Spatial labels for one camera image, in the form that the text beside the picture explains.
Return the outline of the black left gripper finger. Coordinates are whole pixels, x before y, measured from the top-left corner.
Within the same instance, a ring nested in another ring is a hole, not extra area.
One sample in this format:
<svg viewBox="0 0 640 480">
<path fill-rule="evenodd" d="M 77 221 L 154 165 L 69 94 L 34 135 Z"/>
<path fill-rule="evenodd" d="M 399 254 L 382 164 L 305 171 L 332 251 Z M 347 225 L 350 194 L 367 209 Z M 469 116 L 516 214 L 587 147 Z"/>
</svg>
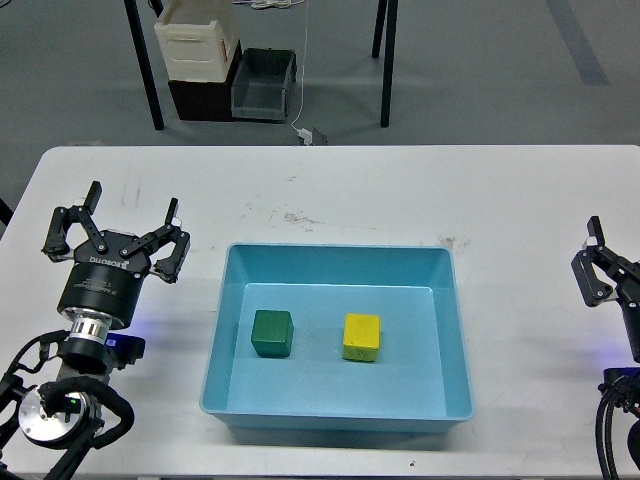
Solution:
<svg viewBox="0 0 640 480">
<path fill-rule="evenodd" d="M 53 210 L 49 229 L 42 252 L 54 263 L 69 260 L 73 257 L 72 248 L 67 242 L 67 235 L 72 225 L 79 224 L 87 235 L 87 239 L 99 254 L 106 254 L 106 240 L 96 227 L 94 214 L 102 194 L 99 181 L 93 181 L 82 204 L 71 207 L 56 207 Z"/>
<path fill-rule="evenodd" d="M 190 248 L 190 234 L 179 225 L 177 210 L 178 199 L 172 198 L 161 227 L 119 248 L 121 259 L 129 262 L 128 269 L 136 278 L 154 275 L 167 284 L 177 282 Z"/>
</svg>

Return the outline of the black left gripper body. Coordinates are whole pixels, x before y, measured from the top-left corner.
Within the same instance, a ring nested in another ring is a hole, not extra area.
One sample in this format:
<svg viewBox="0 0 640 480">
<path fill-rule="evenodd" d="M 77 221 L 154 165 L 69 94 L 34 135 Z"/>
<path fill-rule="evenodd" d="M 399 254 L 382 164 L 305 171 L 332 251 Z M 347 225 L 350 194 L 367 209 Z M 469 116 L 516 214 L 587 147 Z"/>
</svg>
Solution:
<svg viewBox="0 0 640 480">
<path fill-rule="evenodd" d="M 149 273 L 150 256 L 139 251 L 123 257 L 138 238 L 110 230 L 100 239 L 105 244 L 98 250 L 91 241 L 80 244 L 74 252 L 74 265 L 59 300 L 57 311 L 72 319 L 82 310 L 97 312 L 111 319 L 113 330 L 130 326 L 145 276 Z"/>
</svg>

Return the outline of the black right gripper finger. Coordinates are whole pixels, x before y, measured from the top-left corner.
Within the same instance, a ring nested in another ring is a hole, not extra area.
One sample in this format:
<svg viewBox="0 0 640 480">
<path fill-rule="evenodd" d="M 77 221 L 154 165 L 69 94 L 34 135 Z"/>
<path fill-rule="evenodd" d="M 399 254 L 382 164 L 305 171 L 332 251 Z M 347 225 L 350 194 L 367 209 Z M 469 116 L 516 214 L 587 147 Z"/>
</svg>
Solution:
<svg viewBox="0 0 640 480">
<path fill-rule="evenodd" d="M 571 261 L 584 303 L 596 307 L 616 300 L 621 306 L 639 306 L 639 263 L 616 254 L 605 244 L 600 218 L 587 222 L 588 237 Z"/>
</svg>

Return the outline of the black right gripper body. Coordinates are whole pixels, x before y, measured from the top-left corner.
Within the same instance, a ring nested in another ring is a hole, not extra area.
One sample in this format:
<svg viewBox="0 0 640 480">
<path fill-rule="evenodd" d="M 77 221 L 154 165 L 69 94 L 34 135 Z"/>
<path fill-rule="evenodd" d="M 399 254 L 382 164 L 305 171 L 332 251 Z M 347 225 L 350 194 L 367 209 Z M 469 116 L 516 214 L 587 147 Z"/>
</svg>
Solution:
<svg viewBox="0 0 640 480">
<path fill-rule="evenodd" d="M 639 283 L 624 279 L 617 287 L 617 302 L 621 307 L 623 320 L 630 344 L 633 360 L 639 362 Z"/>
</svg>

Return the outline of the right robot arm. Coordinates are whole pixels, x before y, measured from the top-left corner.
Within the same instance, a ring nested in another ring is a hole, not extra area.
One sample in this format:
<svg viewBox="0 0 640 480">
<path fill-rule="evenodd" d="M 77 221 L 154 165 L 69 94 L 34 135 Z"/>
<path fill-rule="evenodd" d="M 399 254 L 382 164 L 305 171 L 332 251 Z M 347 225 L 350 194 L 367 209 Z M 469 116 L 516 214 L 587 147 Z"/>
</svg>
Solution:
<svg viewBox="0 0 640 480">
<path fill-rule="evenodd" d="M 639 361 L 639 263 L 606 245 L 600 218 L 590 217 L 588 237 L 571 261 L 583 302 L 590 308 L 616 303 L 630 346 L 632 360 Z M 639 417 L 639 366 L 611 367 L 603 371 L 598 386 L 600 400 L 595 415 L 595 446 L 601 476 L 618 479 L 614 452 L 614 417 L 620 411 Z"/>
</svg>

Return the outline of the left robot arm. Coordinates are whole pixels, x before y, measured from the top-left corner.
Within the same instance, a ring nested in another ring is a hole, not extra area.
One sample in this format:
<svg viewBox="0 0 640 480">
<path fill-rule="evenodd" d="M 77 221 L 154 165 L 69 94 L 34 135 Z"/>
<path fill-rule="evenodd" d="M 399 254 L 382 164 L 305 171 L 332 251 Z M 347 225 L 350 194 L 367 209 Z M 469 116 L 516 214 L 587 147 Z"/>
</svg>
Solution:
<svg viewBox="0 0 640 480">
<path fill-rule="evenodd" d="M 93 182 L 81 204 L 55 208 L 42 248 L 54 263 L 73 263 L 57 306 L 70 328 L 29 340 L 1 377 L 1 406 L 13 409 L 1 425 L 1 442 L 20 432 L 34 445 L 61 451 L 49 479 L 72 478 L 90 450 L 131 430 L 133 407 L 110 386 L 110 375 L 141 359 L 146 342 L 123 331 L 145 279 L 175 283 L 190 247 L 176 218 L 177 199 L 159 228 L 134 235 L 95 225 L 101 193 Z"/>
</svg>

